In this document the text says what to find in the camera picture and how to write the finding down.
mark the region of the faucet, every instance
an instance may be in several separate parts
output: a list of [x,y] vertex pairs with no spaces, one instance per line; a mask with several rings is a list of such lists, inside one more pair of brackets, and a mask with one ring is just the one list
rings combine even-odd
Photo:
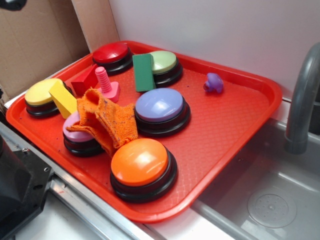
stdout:
[[320,135],[320,42],[311,47],[294,87],[285,131],[284,149],[292,154],[307,150],[308,132]]

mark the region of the tray rim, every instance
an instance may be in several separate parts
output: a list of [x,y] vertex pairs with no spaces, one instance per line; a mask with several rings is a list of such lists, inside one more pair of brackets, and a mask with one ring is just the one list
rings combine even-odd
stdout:
[[[146,45],[144,43],[136,42],[136,41],[119,41],[120,43],[126,43],[130,48],[132,48],[132,52],[141,52],[141,51],[136,51],[135,49],[145,49],[148,50],[149,52],[152,51],[157,51],[157,50],[163,50],[158,47]],[[123,204],[119,205],[116,203],[110,203],[111,206],[113,206],[115,209],[117,209],[119,212],[121,212],[124,216],[127,218],[131,219],[132,221],[139,222],[139,223],[157,223],[161,222],[163,220],[167,220],[170,218],[173,218],[177,214],[181,213],[182,211],[186,210],[192,203],[193,201],[201,194],[201,192],[212,182],[212,180],[219,174],[220,171],[229,163],[229,161],[236,155],[236,153],[249,141],[249,139],[262,127],[262,125],[269,119],[269,117],[273,114],[273,112],[279,107],[279,105],[282,102],[282,91],[277,83],[274,81],[262,77],[256,74],[252,74],[249,72],[245,72],[242,70],[238,70],[235,68],[223,66],[220,64],[208,62],[205,60],[197,59],[194,57],[190,56],[185,56],[180,53],[176,53],[176,56],[179,58],[179,61],[181,62],[183,68],[185,69],[191,69],[194,70],[195,68],[195,63],[196,67],[199,69],[200,73],[208,73],[206,71],[207,68],[214,68],[217,71],[221,71],[222,73],[231,73],[231,74],[236,74],[239,76],[239,78],[245,78],[245,79],[251,79],[251,81],[254,81],[255,84],[254,87],[250,87],[252,89],[255,89],[261,93],[263,93],[265,96],[267,96],[269,100],[269,106],[266,111],[263,112],[262,115],[245,131],[245,134],[243,134],[231,147],[233,150],[226,152],[222,158],[212,166],[212,169],[202,178],[200,182],[196,184],[196,186],[185,196],[185,198],[180,201],[177,205],[173,206],[172,208],[165,210],[163,212],[157,212],[155,214],[149,214],[149,213],[142,213],[142,212],[137,212],[134,211],[131,208],[127,208],[124,210]],[[74,62],[73,64],[69,65],[68,67],[64,68],[52,78],[61,78],[63,76],[71,76],[72,74],[74,75],[75,73],[78,73],[77,68],[79,66],[89,66],[88,63],[92,60],[92,53],[86,55],[85,57],[81,58],[80,60]],[[244,83],[241,83],[241,81],[235,81],[235,84],[246,86]],[[18,108],[22,107],[24,103],[24,94],[20,96],[16,101],[13,102],[13,104],[9,107],[6,113],[6,119],[7,121],[15,127],[19,132],[21,132],[25,137],[30,139],[31,141],[35,141],[35,144],[37,145],[38,148],[40,148],[42,151],[43,149],[47,149],[46,145],[42,141],[37,141],[38,137],[33,134],[33,132],[27,128],[25,128],[15,117],[15,111],[17,112]],[[49,149],[48,154],[51,159],[58,158],[60,159],[61,156],[57,151],[51,151]],[[74,166],[68,162],[64,161],[64,165],[62,166],[66,171],[69,168],[74,168]],[[83,176],[75,176],[74,173],[72,173],[74,177],[76,177],[80,182],[87,181],[87,177]],[[99,191],[105,191],[105,188],[96,182],[91,183],[92,186],[90,186],[90,190],[93,191],[95,194]]]

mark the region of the white wall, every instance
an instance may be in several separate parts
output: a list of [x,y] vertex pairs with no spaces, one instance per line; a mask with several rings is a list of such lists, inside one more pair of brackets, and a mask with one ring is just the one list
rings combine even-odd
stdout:
[[109,0],[121,40],[267,77],[291,98],[320,42],[319,0]]

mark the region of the yellow block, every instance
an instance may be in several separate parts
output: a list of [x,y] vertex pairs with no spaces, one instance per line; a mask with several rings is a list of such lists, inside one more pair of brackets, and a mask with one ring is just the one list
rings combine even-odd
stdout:
[[77,99],[59,82],[50,88],[49,93],[64,119],[77,111]]

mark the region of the wooden block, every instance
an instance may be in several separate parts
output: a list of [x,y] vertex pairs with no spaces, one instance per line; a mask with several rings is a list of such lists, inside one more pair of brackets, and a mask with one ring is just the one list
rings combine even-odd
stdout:
[[152,67],[154,58],[150,53],[133,55],[135,90],[147,92],[156,88]]
[[78,77],[71,81],[71,85],[77,96],[84,95],[89,88],[94,88],[97,85],[98,79],[95,74],[95,70],[97,67],[97,64],[92,65],[86,71],[84,71]]
[[77,99],[59,82],[50,88],[49,93],[64,119],[77,111]]

